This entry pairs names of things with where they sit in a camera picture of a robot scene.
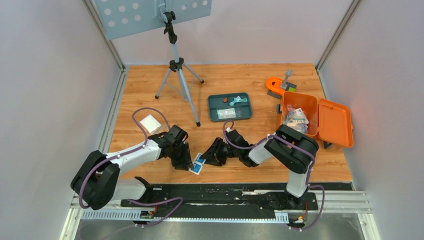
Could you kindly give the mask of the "blue alcohol pad pair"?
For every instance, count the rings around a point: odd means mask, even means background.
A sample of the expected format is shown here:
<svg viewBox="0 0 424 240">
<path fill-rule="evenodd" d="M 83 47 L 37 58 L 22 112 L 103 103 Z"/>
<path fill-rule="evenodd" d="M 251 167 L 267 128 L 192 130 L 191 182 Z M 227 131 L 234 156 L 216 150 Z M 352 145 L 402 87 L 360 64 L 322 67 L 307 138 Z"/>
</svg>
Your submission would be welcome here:
<svg viewBox="0 0 424 240">
<path fill-rule="evenodd" d="M 202 171 L 203 166 L 205 165 L 206 160 L 202 157 L 201 153 L 198 153 L 194 158 L 192 167 L 188 169 L 189 172 L 199 175 Z"/>
</svg>

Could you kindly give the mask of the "clear bag teal gauze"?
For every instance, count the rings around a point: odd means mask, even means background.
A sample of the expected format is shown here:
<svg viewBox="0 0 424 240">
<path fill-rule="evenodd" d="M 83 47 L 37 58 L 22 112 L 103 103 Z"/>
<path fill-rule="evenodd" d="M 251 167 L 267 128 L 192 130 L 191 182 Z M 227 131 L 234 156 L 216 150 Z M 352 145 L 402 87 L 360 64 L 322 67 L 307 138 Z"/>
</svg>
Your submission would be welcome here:
<svg viewBox="0 0 424 240">
<path fill-rule="evenodd" d="M 219 120 L 237 119 L 242 117 L 242 112 L 238 108 L 218 109 L 216 113 Z"/>
</svg>

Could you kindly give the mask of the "clear bag cotton swabs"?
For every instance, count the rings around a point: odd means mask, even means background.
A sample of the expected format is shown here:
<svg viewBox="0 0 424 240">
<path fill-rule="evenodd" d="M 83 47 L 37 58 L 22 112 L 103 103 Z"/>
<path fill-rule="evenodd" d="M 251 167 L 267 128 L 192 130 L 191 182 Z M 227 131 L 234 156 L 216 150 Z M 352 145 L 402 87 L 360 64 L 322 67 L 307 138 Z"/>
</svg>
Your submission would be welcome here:
<svg viewBox="0 0 424 240">
<path fill-rule="evenodd" d="M 297 106 L 295 104 L 287 104 L 283 105 L 281 108 L 281 116 L 282 120 L 285 121 L 286 119 L 290 119 L 295 117 Z"/>
</svg>

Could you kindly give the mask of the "teal sachet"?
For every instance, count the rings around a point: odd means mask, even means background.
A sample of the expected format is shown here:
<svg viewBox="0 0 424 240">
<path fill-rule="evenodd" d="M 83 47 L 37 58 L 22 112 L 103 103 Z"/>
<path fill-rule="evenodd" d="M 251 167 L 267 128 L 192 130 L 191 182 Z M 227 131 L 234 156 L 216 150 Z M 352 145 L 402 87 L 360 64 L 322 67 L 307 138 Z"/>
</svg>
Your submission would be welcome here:
<svg viewBox="0 0 424 240">
<path fill-rule="evenodd" d="M 230 106 L 234 106 L 236 103 L 239 103 L 239 102 L 237 102 L 236 100 L 235 100 L 235 98 L 231 101 L 231 102 L 229 102 L 229 105 Z"/>
<path fill-rule="evenodd" d="M 248 102 L 248 99 L 246 98 L 246 97 L 240 97 L 240 96 L 238 96 L 237 98 L 235 98 L 235 100 L 236 100 L 236 102 L 237 103 L 245 103 L 245 102 Z"/>
</svg>

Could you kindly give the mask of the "clear bag white cotton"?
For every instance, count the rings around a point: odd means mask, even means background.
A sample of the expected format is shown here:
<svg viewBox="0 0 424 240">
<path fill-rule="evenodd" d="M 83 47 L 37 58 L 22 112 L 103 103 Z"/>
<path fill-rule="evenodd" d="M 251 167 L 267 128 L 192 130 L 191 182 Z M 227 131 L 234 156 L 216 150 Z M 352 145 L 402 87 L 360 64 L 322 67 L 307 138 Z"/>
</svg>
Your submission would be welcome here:
<svg viewBox="0 0 424 240">
<path fill-rule="evenodd" d="M 151 114 L 139 121 L 141 126 L 145 128 L 149 134 L 153 135 L 162 128 L 162 124 Z"/>
</svg>

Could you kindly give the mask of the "orange medicine box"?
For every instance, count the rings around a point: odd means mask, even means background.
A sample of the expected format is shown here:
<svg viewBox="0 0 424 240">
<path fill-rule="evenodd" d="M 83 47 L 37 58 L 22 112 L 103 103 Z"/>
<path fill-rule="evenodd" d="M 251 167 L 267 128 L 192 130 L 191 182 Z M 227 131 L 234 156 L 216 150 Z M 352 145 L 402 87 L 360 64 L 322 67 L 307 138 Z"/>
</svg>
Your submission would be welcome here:
<svg viewBox="0 0 424 240">
<path fill-rule="evenodd" d="M 276 127 L 284 123 L 284 105 L 296 105 L 296 108 L 303 110 L 309 121 L 307 136 L 344 148 L 354 146 L 352 114 L 347 106 L 313 95 L 287 91 L 277 105 Z"/>
</svg>

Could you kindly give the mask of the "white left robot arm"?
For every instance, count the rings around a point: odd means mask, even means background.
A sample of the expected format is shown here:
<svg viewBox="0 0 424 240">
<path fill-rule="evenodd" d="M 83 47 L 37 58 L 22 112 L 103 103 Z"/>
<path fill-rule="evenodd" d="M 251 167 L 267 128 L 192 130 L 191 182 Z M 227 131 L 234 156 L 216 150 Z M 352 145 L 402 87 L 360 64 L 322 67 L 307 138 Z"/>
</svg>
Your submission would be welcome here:
<svg viewBox="0 0 424 240">
<path fill-rule="evenodd" d="M 145 163 L 169 158 L 176 170 L 187 171 L 193 164 L 188 133 L 177 125 L 153 134 L 144 142 L 122 151 L 92 151 L 72 181 L 70 188 L 79 196 L 83 208 L 99 210 L 111 201 L 132 200 L 140 206 L 152 206 L 153 187 L 144 178 L 121 176 Z"/>
</svg>

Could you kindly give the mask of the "teal divided tray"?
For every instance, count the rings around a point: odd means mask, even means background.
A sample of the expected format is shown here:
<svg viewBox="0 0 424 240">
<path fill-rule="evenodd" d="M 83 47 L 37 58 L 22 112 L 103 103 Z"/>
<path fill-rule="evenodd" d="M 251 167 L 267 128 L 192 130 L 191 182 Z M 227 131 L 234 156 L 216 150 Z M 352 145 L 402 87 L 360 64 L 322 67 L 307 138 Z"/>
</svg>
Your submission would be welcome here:
<svg viewBox="0 0 424 240">
<path fill-rule="evenodd" d="M 239 102 L 234 106 L 230 106 L 231 102 L 235 97 L 240 96 L 241 98 L 247 98 L 248 102 Z M 223 102 L 223 98 L 228 98 L 228 102 Z M 224 93 L 224 94 L 215 94 L 210 95 L 207 98 L 208 113 L 209 119 L 214 122 L 225 122 L 227 120 L 248 120 L 253 116 L 253 109 L 251 105 L 251 100 L 249 95 L 246 92 L 237 92 L 237 93 Z M 241 111 L 242 117 L 240 118 L 230 118 L 230 119 L 218 119 L 217 110 L 236 108 Z"/>
</svg>

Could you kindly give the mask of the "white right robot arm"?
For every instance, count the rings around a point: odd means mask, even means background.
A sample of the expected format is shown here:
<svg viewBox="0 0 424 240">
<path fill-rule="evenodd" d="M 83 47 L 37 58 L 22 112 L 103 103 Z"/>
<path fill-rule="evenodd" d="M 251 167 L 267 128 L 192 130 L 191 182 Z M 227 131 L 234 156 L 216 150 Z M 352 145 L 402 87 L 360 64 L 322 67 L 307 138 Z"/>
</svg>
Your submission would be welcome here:
<svg viewBox="0 0 424 240">
<path fill-rule="evenodd" d="M 237 158 L 247 167 L 277 159 L 289 170 L 286 204 L 298 209 L 306 201 L 305 193 L 318 150 L 314 139 L 284 124 L 255 144 L 248 143 L 237 130 L 228 127 L 223 130 L 223 137 L 215 138 L 199 158 L 213 166 L 223 166 L 228 158 Z"/>
</svg>

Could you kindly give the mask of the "clear bag bandage pack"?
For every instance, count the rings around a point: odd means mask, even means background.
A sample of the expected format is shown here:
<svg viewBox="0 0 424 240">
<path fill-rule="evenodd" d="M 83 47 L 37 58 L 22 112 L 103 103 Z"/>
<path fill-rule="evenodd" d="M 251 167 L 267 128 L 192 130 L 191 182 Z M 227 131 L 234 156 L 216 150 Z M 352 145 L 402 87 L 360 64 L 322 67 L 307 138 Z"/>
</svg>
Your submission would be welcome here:
<svg viewBox="0 0 424 240">
<path fill-rule="evenodd" d="M 304 113 L 304 111 L 301 108 L 288 108 L 288 114 L 286 116 L 286 119 L 284 121 L 284 124 L 288 127 L 302 133 L 307 134 L 308 133 L 308 125 L 309 120 Z"/>
</svg>

